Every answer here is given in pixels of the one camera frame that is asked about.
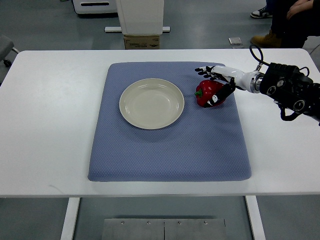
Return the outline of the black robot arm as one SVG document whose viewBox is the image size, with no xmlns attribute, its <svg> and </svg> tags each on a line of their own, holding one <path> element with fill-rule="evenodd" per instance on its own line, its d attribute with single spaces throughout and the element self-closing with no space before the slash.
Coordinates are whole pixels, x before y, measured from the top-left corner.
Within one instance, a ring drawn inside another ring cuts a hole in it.
<svg viewBox="0 0 320 240">
<path fill-rule="evenodd" d="M 320 120 L 320 84 L 297 66 L 272 62 L 251 85 L 275 101 L 283 121 L 293 121 L 302 114 Z"/>
</svg>

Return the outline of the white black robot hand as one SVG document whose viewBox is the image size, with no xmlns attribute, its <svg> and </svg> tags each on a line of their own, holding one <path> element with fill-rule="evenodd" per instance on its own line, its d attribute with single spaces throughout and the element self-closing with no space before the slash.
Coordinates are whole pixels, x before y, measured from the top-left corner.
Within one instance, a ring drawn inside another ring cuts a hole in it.
<svg viewBox="0 0 320 240">
<path fill-rule="evenodd" d="M 243 72 L 231 67 L 215 65 L 198 67 L 195 71 L 205 78 L 205 80 L 213 80 L 224 84 L 224 87 L 219 90 L 207 102 L 210 105 L 225 100 L 236 89 L 251 91 L 251 80 L 256 74 L 253 72 Z"/>
</svg>

